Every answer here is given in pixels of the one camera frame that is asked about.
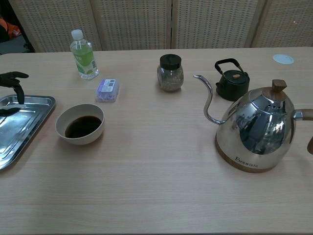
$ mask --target dark liquid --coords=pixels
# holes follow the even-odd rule
[[[65,131],[67,138],[79,138],[89,135],[101,125],[101,120],[94,116],[83,116],[73,121]]]

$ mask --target kettle spout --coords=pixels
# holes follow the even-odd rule
[[[205,86],[207,87],[207,90],[209,91],[209,95],[208,95],[208,98],[206,100],[206,103],[205,103],[205,106],[204,106],[204,109],[203,109],[203,112],[204,112],[204,115],[205,117],[215,123],[215,124],[218,124],[218,125],[222,125],[223,123],[225,123],[225,121],[220,121],[220,120],[217,120],[215,118],[212,118],[210,115],[209,115],[209,112],[208,112],[208,109],[209,109],[209,106],[211,104],[211,101],[212,101],[212,97],[213,97],[213,89],[212,89],[212,86],[211,84],[208,82],[208,80],[203,77],[202,75],[194,75],[193,77],[199,79],[201,82],[203,82],[205,84]]]

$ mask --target orange object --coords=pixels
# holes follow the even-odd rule
[[[11,23],[8,23],[3,18],[0,18],[0,25],[5,29],[10,38],[15,38],[17,36],[20,36],[21,34],[19,27]]]

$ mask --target ceramic bowl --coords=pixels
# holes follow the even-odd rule
[[[67,138],[65,136],[65,131],[68,126],[78,118],[84,116],[94,116],[101,120],[100,126],[90,134],[79,137],[79,138]],[[64,111],[57,119],[55,123],[55,129],[59,136],[64,139],[65,141],[76,144],[76,145],[83,145],[88,144],[95,141],[99,136],[102,134],[104,130],[104,112],[103,110],[94,105],[94,104],[80,104],[74,107],[71,107]]]

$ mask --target wooden kettle base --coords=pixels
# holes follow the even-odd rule
[[[218,151],[218,153],[221,155],[222,158],[224,158],[224,160],[226,162],[228,162],[230,165],[232,165],[233,167],[245,171],[245,172],[249,172],[249,173],[262,173],[262,172],[266,172],[269,171],[271,169],[273,169],[275,166],[270,167],[270,168],[266,168],[266,169],[254,169],[254,168],[249,168],[243,165],[240,165],[238,163],[236,163],[235,161],[233,161],[232,159],[230,159],[220,148],[219,144],[217,143],[217,137],[215,135],[215,147]]]

